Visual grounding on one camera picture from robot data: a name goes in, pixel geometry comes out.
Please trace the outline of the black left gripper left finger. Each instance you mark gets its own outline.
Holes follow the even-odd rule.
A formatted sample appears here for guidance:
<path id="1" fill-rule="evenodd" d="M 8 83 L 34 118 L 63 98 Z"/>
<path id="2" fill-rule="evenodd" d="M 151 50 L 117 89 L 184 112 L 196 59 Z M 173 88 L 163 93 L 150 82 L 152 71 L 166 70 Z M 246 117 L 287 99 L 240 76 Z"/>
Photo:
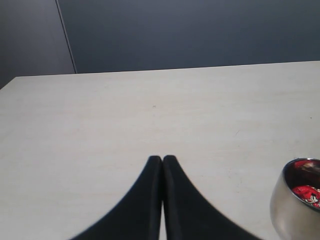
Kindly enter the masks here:
<path id="1" fill-rule="evenodd" d="M 163 162 L 150 156 L 126 195 L 74 240 L 158 240 L 163 200 Z"/>

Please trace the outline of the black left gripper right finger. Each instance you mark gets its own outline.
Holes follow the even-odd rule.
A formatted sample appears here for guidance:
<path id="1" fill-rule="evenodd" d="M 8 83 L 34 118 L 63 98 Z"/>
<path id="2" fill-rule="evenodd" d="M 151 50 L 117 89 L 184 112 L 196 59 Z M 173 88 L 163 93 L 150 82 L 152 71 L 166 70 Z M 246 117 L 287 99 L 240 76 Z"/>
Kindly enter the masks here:
<path id="1" fill-rule="evenodd" d="M 164 217 L 168 240 L 256 240 L 213 207 L 189 180 L 177 158 L 163 158 Z"/>

